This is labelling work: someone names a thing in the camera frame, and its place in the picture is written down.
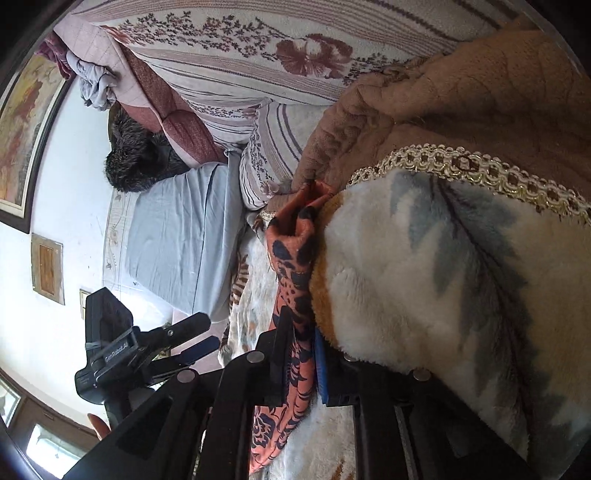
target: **white wall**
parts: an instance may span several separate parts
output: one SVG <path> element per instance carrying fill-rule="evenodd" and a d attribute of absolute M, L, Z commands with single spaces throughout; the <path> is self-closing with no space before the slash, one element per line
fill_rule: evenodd
<path fill-rule="evenodd" d="M 79 290 L 101 288 L 111 187 L 103 163 L 111 146 L 107 112 L 85 107 L 70 88 L 48 139 L 31 232 L 62 243 L 65 306 L 33 292 L 31 239 L 0 223 L 0 367 L 59 413 L 88 424 L 104 409 L 76 394 L 86 364 Z"/>

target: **orange patterned cloth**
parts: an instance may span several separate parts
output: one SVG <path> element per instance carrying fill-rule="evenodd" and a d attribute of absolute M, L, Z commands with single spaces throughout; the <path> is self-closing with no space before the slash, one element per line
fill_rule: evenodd
<path fill-rule="evenodd" d="M 316 256 L 314 221 L 332 195 L 333 190 L 322 182 L 307 183 L 277 213 L 266 232 L 269 258 L 279 280 L 269 330 L 277 327 L 281 309 L 286 307 L 283 313 L 293 322 L 294 336 L 286 369 L 286 403 L 255 408 L 250 473 L 269 464 L 283 450 L 287 437 L 305 416 L 314 391 L 314 314 L 308 285 Z"/>

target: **dark hair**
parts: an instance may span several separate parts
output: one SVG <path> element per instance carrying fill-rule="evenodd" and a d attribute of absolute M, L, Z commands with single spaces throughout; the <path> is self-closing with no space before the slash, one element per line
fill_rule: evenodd
<path fill-rule="evenodd" d="M 142 127 L 122 108 L 109 126 L 111 153 L 105 161 L 109 183 L 120 192 L 148 190 L 160 180 L 189 170 L 163 132 Z"/>

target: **window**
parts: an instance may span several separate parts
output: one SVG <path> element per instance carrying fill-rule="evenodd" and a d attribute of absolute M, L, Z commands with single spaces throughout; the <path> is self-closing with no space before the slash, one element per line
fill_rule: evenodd
<path fill-rule="evenodd" d="M 0 378 L 0 416 L 6 424 L 6 427 L 10 425 L 10 421 L 12 420 L 20 401 L 21 396 L 10 388 L 2 378 Z"/>
<path fill-rule="evenodd" d="M 37 424 L 27 445 L 27 455 L 52 475 L 62 478 L 85 452 Z"/>

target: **fur blanket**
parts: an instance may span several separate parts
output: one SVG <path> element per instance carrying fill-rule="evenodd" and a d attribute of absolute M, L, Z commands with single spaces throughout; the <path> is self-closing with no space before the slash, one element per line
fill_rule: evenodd
<path fill-rule="evenodd" d="M 591 198 L 591 80 L 520 18 L 451 55 L 361 77 L 324 113 L 291 190 L 306 179 L 342 189 L 357 169 L 425 143 L 485 151 Z"/>
<path fill-rule="evenodd" d="M 558 478 L 591 436 L 590 204 L 434 145 L 355 178 L 318 220 L 310 290 L 325 337 L 394 371 L 431 370 Z"/>

